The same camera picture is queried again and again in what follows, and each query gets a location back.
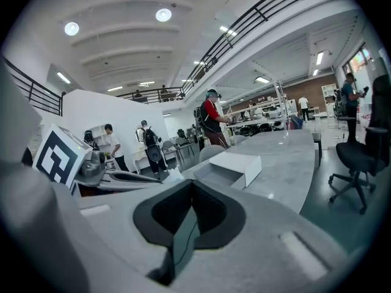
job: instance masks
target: black metal railing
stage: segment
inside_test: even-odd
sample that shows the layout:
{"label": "black metal railing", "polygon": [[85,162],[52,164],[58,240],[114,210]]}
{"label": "black metal railing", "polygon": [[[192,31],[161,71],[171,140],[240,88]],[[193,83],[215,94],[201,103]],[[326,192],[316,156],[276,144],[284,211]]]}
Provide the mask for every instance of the black metal railing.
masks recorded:
{"label": "black metal railing", "polygon": [[16,85],[20,88],[22,94],[30,101],[34,107],[47,112],[62,116],[62,96],[52,92],[50,89],[42,86],[30,76],[23,73],[19,68],[14,66],[10,61],[3,57],[8,71],[13,77]]}
{"label": "black metal railing", "polygon": [[275,14],[293,5],[300,0],[260,0],[246,13],[239,17],[213,44],[212,47],[199,60],[182,86],[186,94],[200,81],[200,79],[231,50],[241,39],[255,28],[267,22]]}
{"label": "black metal railing", "polygon": [[150,104],[182,100],[185,97],[182,87],[158,88],[117,95],[118,98]]}

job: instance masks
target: brown wall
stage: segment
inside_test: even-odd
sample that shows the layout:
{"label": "brown wall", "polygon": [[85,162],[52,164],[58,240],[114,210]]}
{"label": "brown wall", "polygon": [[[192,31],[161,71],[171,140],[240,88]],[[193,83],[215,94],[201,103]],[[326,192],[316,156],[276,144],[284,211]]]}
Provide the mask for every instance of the brown wall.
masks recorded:
{"label": "brown wall", "polygon": [[[330,84],[336,84],[337,78],[334,74],[327,75],[315,79],[311,79],[309,81],[302,82],[297,85],[292,85],[291,87],[283,88],[283,92],[287,95],[288,99],[294,99],[296,101],[296,106],[298,110],[300,110],[299,107],[299,99],[305,95],[307,97],[307,100],[309,102],[310,106],[319,106],[319,111],[324,112],[326,111],[326,105],[324,103],[323,93],[322,93],[322,86],[323,85],[330,85]],[[249,104],[252,104],[254,102],[259,103],[258,99],[262,96],[266,98],[267,96],[271,96],[272,98],[277,98],[277,94],[275,92],[270,92],[265,95],[260,95],[255,98],[252,98],[252,102],[250,101],[243,101],[242,103],[239,103],[232,107],[232,111],[241,110],[249,107]]]}

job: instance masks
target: cable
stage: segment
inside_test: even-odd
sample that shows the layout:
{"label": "cable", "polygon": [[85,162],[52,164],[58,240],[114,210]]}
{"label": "cable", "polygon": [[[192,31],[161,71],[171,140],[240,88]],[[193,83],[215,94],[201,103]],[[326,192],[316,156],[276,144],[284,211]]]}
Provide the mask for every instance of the cable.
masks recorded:
{"label": "cable", "polygon": [[190,232],[190,234],[189,234],[188,241],[187,241],[187,243],[186,243],[185,251],[183,252],[183,254],[182,254],[181,258],[179,259],[179,261],[177,261],[177,262],[174,264],[175,266],[178,265],[178,264],[182,261],[183,257],[185,256],[186,251],[188,250],[188,246],[189,246],[189,241],[190,241],[191,234],[193,233],[194,228],[196,227],[197,223],[198,223],[198,220],[195,221],[195,224],[194,224],[194,226],[193,226],[193,229],[191,230],[191,232]]}

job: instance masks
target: gray floor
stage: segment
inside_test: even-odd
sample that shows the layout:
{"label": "gray floor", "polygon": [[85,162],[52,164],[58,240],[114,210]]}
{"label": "gray floor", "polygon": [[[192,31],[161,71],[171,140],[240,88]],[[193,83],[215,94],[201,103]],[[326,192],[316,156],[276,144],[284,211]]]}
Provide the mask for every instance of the gray floor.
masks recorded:
{"label": "gray floor", "polygon": [[[189,155],[187,150],[182,150],[185,161],[176,163],[175,160],[171,160],[169,168],[175,168],[178,165],[180,171],[183,171],[198,164],[198,146],[192,144],[192,148],[194,156],[191,153]],[[318,153],[316,153],[316,165],[318,165]],[[348,169],[340,162],[335,148],[330,148],[323,151],[321,165],[319,167],[315,166],[309,194],[300,215],[325,230],[348,253],[351,253],[359,247],[370,246],[373,233],[376,232],[381,222],[382,213],[389,204],[391,167],[378,174],[376,178],[370,177],[370,182],[376,184],[377,188],[372,194],[365,190],[368,203],[365,215],[359,214],[359,209],[362,205],[354,189],[338,197],[334,204],[329,203],[329,198],[334,194],[334,191],[327,182],[329,176],[333,173],[349,175]],[[153,176],[150,170],[144,170],[142,174]],[[345,184],[346,182],[335,178],[332,186],[341,189]],[[189,237],[195,222],[196,215],[191,210],[174,237],[174,261],[177,263],[177,273],[191,258],[193,240],[199,235],[199,231],[195,227],[192,235]]]}

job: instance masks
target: floor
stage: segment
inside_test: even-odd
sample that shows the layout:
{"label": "floor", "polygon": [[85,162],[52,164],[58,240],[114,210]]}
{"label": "floor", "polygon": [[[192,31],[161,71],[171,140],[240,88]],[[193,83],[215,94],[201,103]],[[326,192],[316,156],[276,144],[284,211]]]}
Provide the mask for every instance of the floor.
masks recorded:
{"label": "floor", "polygon": [[[334,194],[333,188],[341,189],[346,184],[344,181],[334,178],[332,188],[328,185],[328,179],[333,173],[348,175],[348,169],[340,162],[335,150],[335,145],[343,140],[343,133],[345,133],[346,140],[347,128],[336,129],[332,126],[331,121],[329,124],[322,121],[320,126],[315,122],[306,123],[305,128],[312,131],[321,131],[323,157],[321,165],[314,169],[309,194],[300,215],[329,233],[348,253],[360,247],[370,246],[373,233],[380,224],[382,212],[388,205],[391,167],[382,171],[376,178],[370,177],[370,182],[376,184],[377,188],[372,194],[365,190],[368,203],[365,215],[359,214],[361,202],[355,190],[350,190],[343,196],[338,197],[334,204],[330,204],[329,198]],[[357,139],[359,141],[364,141],[364,131],[363,127],[357,125]],[[169,161],[169,168],[178,166],[179,170],[183,171],[198,164],[198,145],[192,144],[192,148],[194,156],[183,150],[185,161],[175,162],[175,160],[171,160]],[[153,176],[150,170],[144,170],[142,174]],[[174,237],[174,261],[177,274],[191,259],[193,240],[199,236],[199,231],[194,226],[195,222],[196,215],[191,209]]]}

